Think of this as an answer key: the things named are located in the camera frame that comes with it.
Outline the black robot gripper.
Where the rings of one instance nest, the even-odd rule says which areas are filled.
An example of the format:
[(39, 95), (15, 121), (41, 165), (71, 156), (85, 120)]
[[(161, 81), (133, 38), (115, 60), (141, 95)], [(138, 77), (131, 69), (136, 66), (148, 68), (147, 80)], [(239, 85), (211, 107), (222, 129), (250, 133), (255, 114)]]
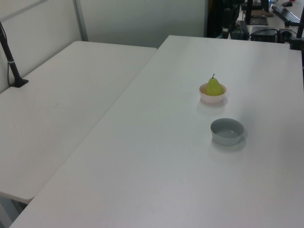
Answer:
[(238, 0), (224, 0), (224, 11), (222, 16), (222, 38), (229, 37), (229, 29), (231, 35), (238, 35), (238, 26), (235, 25), (239, 14), (239, 1)]

